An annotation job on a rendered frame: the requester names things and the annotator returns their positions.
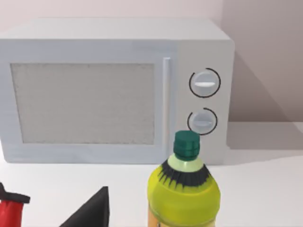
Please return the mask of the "yellow bottle with green cap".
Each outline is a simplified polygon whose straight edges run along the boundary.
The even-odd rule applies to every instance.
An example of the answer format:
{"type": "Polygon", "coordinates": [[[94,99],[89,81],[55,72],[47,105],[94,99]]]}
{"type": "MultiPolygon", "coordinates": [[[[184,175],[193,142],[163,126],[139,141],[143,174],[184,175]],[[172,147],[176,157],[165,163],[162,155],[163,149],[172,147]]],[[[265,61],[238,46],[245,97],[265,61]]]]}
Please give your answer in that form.
{"type": "Polygon", "coordinates": [[[199,134],[175,133],[173,153],[148,179],[147,227],[215,227],[221,193],[199,151],[199,134]]]}

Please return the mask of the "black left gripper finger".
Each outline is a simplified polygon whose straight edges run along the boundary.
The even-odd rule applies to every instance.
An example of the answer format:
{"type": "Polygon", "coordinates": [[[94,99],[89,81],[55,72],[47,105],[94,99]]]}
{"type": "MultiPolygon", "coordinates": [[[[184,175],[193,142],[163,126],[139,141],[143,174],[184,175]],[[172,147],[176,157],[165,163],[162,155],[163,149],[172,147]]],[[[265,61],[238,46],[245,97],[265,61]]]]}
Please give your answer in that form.
{"type": "Polygon", "coordinates": [[[59,227],[109,227],[109,191],[103,186],[59,227]]]}

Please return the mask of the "large pale microwave knob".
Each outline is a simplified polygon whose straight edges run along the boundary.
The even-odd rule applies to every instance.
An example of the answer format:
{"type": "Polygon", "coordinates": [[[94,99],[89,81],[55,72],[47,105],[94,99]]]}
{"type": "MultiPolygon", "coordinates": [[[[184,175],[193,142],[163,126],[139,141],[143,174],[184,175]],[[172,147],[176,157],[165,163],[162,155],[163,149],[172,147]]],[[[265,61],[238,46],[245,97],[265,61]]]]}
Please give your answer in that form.
{"type": "Polygon", "coordinates": [[[215,95],[221,86],[219,74],[211,68],[205,68],[201,72],[193,73],[189,79],[191,92],[200,98],[209,98],[215,95]]]}

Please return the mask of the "small pale microwave knob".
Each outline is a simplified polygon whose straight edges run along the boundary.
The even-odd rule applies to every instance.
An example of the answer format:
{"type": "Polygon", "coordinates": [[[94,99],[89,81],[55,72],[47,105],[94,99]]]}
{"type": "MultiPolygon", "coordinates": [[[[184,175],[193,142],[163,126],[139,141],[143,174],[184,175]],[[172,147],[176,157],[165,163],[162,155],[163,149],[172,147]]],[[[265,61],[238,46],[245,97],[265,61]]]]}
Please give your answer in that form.
{"type": "Polygon", "coordinates": [[[206,107],[200,112],[191,112],[187,118],[187,127],[200,136],[212,133],[217,124],[218,117],[216,113],[206,107]]]}

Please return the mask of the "pale microwave oven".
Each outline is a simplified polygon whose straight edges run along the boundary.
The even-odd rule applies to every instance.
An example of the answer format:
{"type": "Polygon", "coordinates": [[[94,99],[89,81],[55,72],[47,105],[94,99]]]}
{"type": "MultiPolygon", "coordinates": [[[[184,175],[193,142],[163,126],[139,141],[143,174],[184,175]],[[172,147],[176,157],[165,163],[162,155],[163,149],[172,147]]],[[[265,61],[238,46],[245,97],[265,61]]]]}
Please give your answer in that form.
{"type": "Polygon", "coordinates": [[[0,43],[5,40],[144,41],[174,45],[175,76],[169,96],[173,131],[167,156],[173,152],[175,133],[189,130],[189,114],[206,107],[216,113],[218,124],[212,133],[199,135],[200,157],[209,165],[223,162],[227,150],[235,46],[212,21],[203,18],[39,18],[0,33],[0,43]],[[189,79],[205,68],[219,74],[221,86],[215,95],[200,98],[191,92],[189,79]]]}

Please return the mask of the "microwave door with window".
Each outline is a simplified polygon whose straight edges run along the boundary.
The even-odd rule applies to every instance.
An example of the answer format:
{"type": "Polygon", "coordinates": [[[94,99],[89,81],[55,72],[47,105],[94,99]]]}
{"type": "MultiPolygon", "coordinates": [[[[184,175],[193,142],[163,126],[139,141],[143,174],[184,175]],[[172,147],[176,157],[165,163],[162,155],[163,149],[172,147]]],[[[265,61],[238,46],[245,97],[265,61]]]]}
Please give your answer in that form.
{"type": "Polygon", "coordinates": [[[176,47],[167,42],[0,43],[4,159],[161,163],[169,152],[163,144],[162,62],[171,58],[171,85],[175,56],[176,47]]]}

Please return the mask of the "red and black bottle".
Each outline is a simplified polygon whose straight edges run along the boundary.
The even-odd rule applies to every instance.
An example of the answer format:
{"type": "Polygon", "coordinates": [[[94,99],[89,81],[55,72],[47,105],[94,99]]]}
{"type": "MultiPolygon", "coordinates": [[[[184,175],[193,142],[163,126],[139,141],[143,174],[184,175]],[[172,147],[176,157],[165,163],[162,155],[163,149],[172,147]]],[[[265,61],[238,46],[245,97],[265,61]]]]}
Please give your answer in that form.
{"type": "Polygon", "coordinates": [[[29,196],[8,192],[0,182],[0,227],[21,227],[23,207],[29,203],[29,196]]]}

